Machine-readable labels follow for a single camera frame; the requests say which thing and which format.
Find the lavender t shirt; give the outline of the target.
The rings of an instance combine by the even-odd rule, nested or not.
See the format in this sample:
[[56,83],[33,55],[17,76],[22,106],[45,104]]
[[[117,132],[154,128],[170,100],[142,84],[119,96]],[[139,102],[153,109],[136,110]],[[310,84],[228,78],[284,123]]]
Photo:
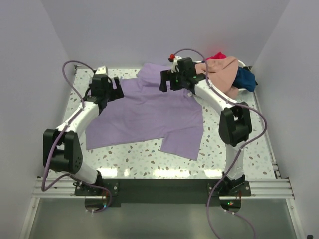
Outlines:
[[162,139],[161,151],[197,160],[203,136],[202,106],[186,89],[161,92],[166,66],[146,63],[121,79],[124,97],[111,101],[86,128],[86,148]]

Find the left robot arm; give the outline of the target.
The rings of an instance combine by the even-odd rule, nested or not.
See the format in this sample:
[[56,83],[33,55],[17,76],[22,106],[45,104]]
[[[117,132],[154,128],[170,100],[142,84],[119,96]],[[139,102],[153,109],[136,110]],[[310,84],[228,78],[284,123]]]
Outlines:
[[120,79],[110,78],[107,74],[94,74],[77,110],[56,129],[47,129],[43,134],[42,190],[53,185],[45,185],[48,171],[64,172],[86,183],[86,190],[91,195],[103,191],[103,183],[98,180],[98,170],[88,166],[83,159],[80,137],[87,126],[106,108],[108,102],[124,97]]

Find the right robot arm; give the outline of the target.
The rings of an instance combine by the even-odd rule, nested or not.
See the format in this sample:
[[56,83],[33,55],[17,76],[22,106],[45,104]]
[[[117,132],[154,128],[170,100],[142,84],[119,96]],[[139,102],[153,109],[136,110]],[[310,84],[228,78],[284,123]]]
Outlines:
[[191,58],[172,54],[168,60],[172,67],[170,70],[161,71],[159,89],[167,92],[167,84],[173,91],[187,89],[209,103],[220,116],[218,133],[225,143],[226,164],[221,182],[217,183],[216,188],[219,192],[223,191],[232,196],[245,182],[241,146],[248,141],[252,132],[247,104],[243,102],[243,106],[239,106],[215,87],[206,74],[197,73]]

